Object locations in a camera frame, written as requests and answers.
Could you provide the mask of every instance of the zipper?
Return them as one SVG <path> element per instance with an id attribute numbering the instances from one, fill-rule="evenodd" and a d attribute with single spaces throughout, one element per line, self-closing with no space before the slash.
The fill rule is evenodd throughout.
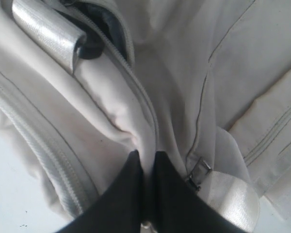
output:
<path id="1" fill-rule="evenodd" d="M 103 42 L 106 45 L 106 48 L 111 52 L 111 54 L 117 59 L 117 61 L 120 62 L 120 64 L 123 66 L 125 71 L 127 72 L 128 76 L 124 76 L 124 78 L 129 78 L 129 82 L 134 84 L 136 87 L 136 90 L 138 91 L 138 95 L 141 99 L 143 99 L 148 107 L 148 110 L 150 112 L 150 115 L 153 120 L 153 127 L 154 127 L 154 133 L 155 133 L 155 141 L 156 141 L 156 150 L 158 149 L 157 146 L 159 144 L 159 127 L 158 127 L 158 120 L 157 116 L 153 107 L 153 104 L 147 95 L 144 87 L 141 85 L 139 80 L 134 75 L 133 71 L 131 70 L 130 65 L 128 62 L 124 59 L 124 57 L 121 55 L 121 53 L 117 50 L 117 48 L 113 45 L 113 43 L 107 38 L 107 36 L 100 30 L 100 28 L 84 13 L 82 13 L 78 8 L 75 6 L 69 6 L 68 9 L 70 10 L 71 14 L 81 20 L 82 22 L 86 23 L 89 27 L 91 27 L 103 40 Z"/>
<path id="2" fill-rule="evenodd" d="M 120 25 L 122 27 L 122 30 L 123 30 L 123 36 L 124 36 L 124 40 L 125 40 L 126 54 L 127 54 L 127 58 L 128 58 L 128 61 L 126 61 L 126 62 L 129 64 L 130 67 L 132 67 L 133 64 L 134 64 L 134 60 L 135 60 L 135 57 L 134 57 L 134 47 L 133 47 L 133 43 L 132 43 L 130 31 L 128 30 L 128 27 L 126 25 L 125 20 L 121 16 L 121 13 L 118 10 L 114 9 L 113 7 L 111 7 L 110 5 L 108 5 L 107 2 L 103 2 L 103 1 L 100 1 L 100 0 L 75 0 L 73 4 L 71 4 L 70 6 L 68 6 L 68 8 L 69 7 L 74 7 L 75 9 L 77 9 L 77 7 L 74 6 L 74 4 L 77 3 L 77 2 L 79 2 L 79 3 L 88 3 L 88 4 L 100 6 L 100 7 L 104 8 L 104 9 L 106 9 L 107 11 L 109 11 L 112 15 L 114 15 L 116 17 L 116 19 L 119 21 L 119 23 L 120 23 Z"/>
<path id="3" fill-rule="evenodd" d="M 63 208 L 76 217 L 91 204 L 69 161 L 74 152 L 62 136 L 27 100 L 20 90 L 0 73 L 0 109 L 26 140 L 51 180 Z M 86 188 L 95 196 L 91 181 Z"/>
<path id="4" fill-rule="evenodd" d="M 245 163 L 247 166 L 253 163 L 274 141 L 280 131 L 287 125 L 291 120 L 291 108 L 286 111 L 283 116 L 276 122 L 268 134 L 253 148 L 245 157 Z"/>

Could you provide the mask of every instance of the zipper teeth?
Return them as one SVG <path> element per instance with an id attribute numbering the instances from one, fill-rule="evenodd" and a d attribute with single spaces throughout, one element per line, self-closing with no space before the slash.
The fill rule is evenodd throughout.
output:
<path id="1" fill-rule="evenodd" d="M 135 77 L 134 73 L 132 72 L 129 64 L 124 59 L 124 57 L 120 54 L 120 52 L 117 50 L 117 48 L 111 43 L 111 41 L 107 38 L 107 36 L 100 30 L 100 28 L 91 20 L 89 19 L 85 14 L 83 14 L 78 8 L 71 6 L 69 7 L 70 10 L 72 10 L 72 13 L 85 22 L 88 26 L 90 26 L 93 30 L 98 33 L 98 35 L 102 38 L 104 43 L 107 45 L 108 49 L 111 51 L 111 53 L 118 59 L 118 61 L 121 63 L 121 65 L 125 68 L 126 72 L 130 75 L 131 79 L 133 80 L 134 84 L 138 88 L 139 92 L 141 93 L 143 99 L 146 101 L 146 104 L 151 112 L 153 123 L 154 123 L 154 133 L 155 133 L 155 141 L 156 146 L 158 146 L 158 138 L 159 138 L 159 131 L 158 131 L 158 120 L 155 114 L 154 107 L 152 105 L 152 102 L 150 98 L 148 97 L 145 89 L 140 84 L 138 79 Z"/>
<path id="2" fill-rule="evenodd" d="M 262 139 L 262 141 L 253 148 L 244 160 L 248 165 L 250 165 L 257 157 L 259 157 L 267 147 L 274 141 L 280 131 L 287 125 L 291 120 L 291 108 L 284 113 L 284 115 L 278 120 L 278 122 L 272 127 L 268 134 Z"/>
<path id="3" fill-rule="evenodd" d="M 103 7 L 106 10 L 108 10 L 109 12 L 111 12 L 117 18 L 117 20 L 122 25 L 122 28 L 124 29 L 123 31 L 124 31 L 124 37 L 125 37 L 126 52 L 129 55 L 129 64 L 130 64 L 129 66 L 132 66 L 134 63 L 134 47 L 132 45 L 131 34 L 130 34 L 129 30 L 127 30 L 126 22 L 122 18 L 121 14 L 117 10 L 113 9 L 112 7 L 107 6 L 107 4 L 103 4 L 102 2 L 96 2 L 96 1 L 91 1 L 91 0 L 78 0 L 78 2 L 84 2 L 84 3 L 94 4 L 94 5 Z"/>
<path id="4" fill-rule="evenodd" d="M 5 96 L 4 99 L 12 101 L 13 105 L 15 105 L 18 111 L 21 112 L 24 116 L 29 116 L 30 115 L 29 112 L 31 112 L 33 115 L 37 115 L 37 114 L 34 114 L 31 110 L 29 110 L 29 108 L 24 109 L 24 107 L 22 106 L 23 104 L 17 103 L 16 102 L 17 98 L 14 98 L 13 95 L 7 93 L 5 91 L 5 88 L 1 84 L 0 84 L 0 93 L 2 93 Z M 74 204 L 77 206 L 79 213 L 82 213 L 83 207 L 81 204 L 81 200 L 79 200 L 78 197 L 82 197 L 83 199 L 82 201 L 86 202 L 87 201 L 85 200 L 86 194 L 82 192 L 80 181 L 78 177 L 76 176 L 73 168 L 71 167 L 69 161 L 65 157 L 65 154 L 61 151 L 58 145 L 55 144 L 55 140 L 51 138 L 49 134 L 44 130 L 44 127 L 41 125 L 41 122 L 38 120 L 38 117 L 35 118 L 34 120 L 35 123 L 33 124 L 31 120 L 29 119 L 24 120 L 23 119 L 24 117 L 19 116 L 19 114 L 16 113 L 15 109 L 11 107 L 10 104 L 5 103 L 2 105 L 2 103 L 0 103 L 0 106 L 3 111 L 8 113 L 8 115 L 10 116 L 12 115 L 12 118 L 14 118 L 14 120 L 17 119 L 16 121 L 19 121 L 19 123 L 23 126 L 23 128 L 28 130 L 31 137 L 33 137 L 34 140 L 40 145 L 40 147 L 47 153 L 51 161 L 54 163 L 58 173 L 60 174 L 71 199 L 74 201 Z M 35 132 L 36 130 L 40 132 L 40 136 L 37 135 L 37 133 Z M 63 166 L 60 164 L 61 162 L 56 158 L 56 154 L 60 155 L 60 157 L 63 159 L 65 163 L 64 167 L 68 169 L 68 172 L 66 172 Z"/>

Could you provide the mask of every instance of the bag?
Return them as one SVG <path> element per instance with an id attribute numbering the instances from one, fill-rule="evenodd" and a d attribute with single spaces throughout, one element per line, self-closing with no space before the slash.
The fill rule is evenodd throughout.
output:
<path id="1" fill-rule="evenodd" d="M 267 91 L 291 64 L 291 0 L 269 2 L 0 1 L 0 131 L 51 182 L 51 208 L 83 213 L 134 150 L 151 206 L 165 151 L 198 196 L 253 231 L 256 192 L 281 197 L 291 168 L 291 72 Z"/>

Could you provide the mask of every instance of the metal buckle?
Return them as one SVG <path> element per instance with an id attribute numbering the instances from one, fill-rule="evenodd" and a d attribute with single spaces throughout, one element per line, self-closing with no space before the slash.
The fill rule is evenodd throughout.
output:
<path id="1" fill-rule="evenodd" d="M 201 189 L 200 184 L 211 171 L 210 165 L 203 157 L 200 157 L 189 176 L 185 179 L 185 182 L 195 193 L 198 193 Z"/>

